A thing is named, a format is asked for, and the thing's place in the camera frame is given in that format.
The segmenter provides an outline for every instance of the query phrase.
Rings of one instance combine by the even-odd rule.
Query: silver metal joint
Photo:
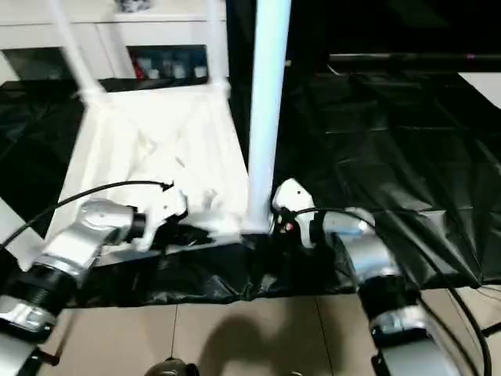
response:
[[[102,246],[124,241],[133,220],[134,211],[128,206],[103,199],[87,201],[75,222],[49,241],[34,264],[70,274],[80,286]]]
[[[47,325],[56,325],[50,312],[8,295],[0,297],[0,319],[33,333],[43,331]]]
[[[395,334],[412,329],[426,329],[428,326],[427,316],[418,305],[410,305],[405,308],[381,313],[369,323],[369,329],[383,334]]]
[[[134,211],[132,208],[105,199],[85,202],[75,222],[97,231],[113,230],[116,235],[108,239],[111,244],[123,241],[131,229]]]
[[[347,214],[326,213],[323,231],[327,244],[332,248],[333,234],[342,241],[355,285],[374,277],[401,275],[390,250],[373,231],[374,217],[361,208],[346,210],[360,219]]]

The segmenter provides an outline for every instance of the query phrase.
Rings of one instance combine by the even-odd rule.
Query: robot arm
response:
[[[312,208],[313,199],[293,179],[276,192],[273,206],[279,213]],[[424,309],[419,292],[406,287],[406,278],[392,253],[374,233],[372,215],[349,208],[341,213],[304,213],[296,217],[301,243],[306,248],[324,243],[344,246],[350,275],[369,320],[369,331],[379,352],[372,358],[378,376],[433,374],[460,376]]]
[[[104,245],[141,237],[144,214],[108,200],[90,200],[43,249],[33,266],[0,296],[0,374],[36,374],[40,351],[61,310],[83,284]]]

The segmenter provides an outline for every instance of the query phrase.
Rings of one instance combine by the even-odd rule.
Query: tile floor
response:
[[[467,290],[462,294],[482,324],[501,320],[501,302]],[[449,295],[429,291],[425,296],[479,360],[479,350]],[[43,376],[143,376],[170,355],[197,363],[202,376],[285,376],[291,372],[373,376],[370,357],[375,349],[355,295],[77,313],[61,364],[45,367]],[[70,316],[71,311],[64,313],[47,349],[56,350]],[[490,345],[501,349],[501,334]],[[500,376],[501,364],[493,357],[494,375]]]

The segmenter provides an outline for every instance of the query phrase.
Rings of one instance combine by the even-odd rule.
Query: shelf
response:
[[[205,21],[207,0],[152,0],[151,9],[137,13],[116,13],[113,0],[60,0],[73,23],[186,22]],[[220,0],[221,19],[225,2]],[[50,24],[45,1],[0,0],[0,26]]]

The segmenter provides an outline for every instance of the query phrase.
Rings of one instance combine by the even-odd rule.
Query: white cabinet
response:
[[[80,45],[82,55],[85,58],[89,69],[96,78],[108,78],[114,75],[110,62],[106,57],[106,52],[101,44],[96,25],[93,23],[80,23],[74,25],[74,32]],[[59,35],[56,28],[51,24],[46,25],[16,25],[0,26],[0,50],[34,50],[58,48],[60,46]],[[1,76],[9,79],[23,79],[19,74],[20,67],[15,62],[8,61],[9,54],[3,53],[3,61],[0,64],[10,64],[10,69],[0,65]]]
[[[207,44],[207,0],[153,0],[151,9],[116,13],[114,0],[60,0],[73,23],[77,41],[95,78],[134,78],[129,47]],[[228,74],[225,2],[220,2],[223,69]],[[49,49],[60,46],[59,36],[41,0],[0,0],[0,84],[23,79],[9,58],[9,49]]]
[[[132,22],[98,24],[99,35],[105,46],[114,71],[114,77],[133,78],[128,47],[163,47],[207,45],[208,32],[205,22]],[[228,75],[228,46],[225,22],[222,22],[222,40],[219,43],[223,71]]]

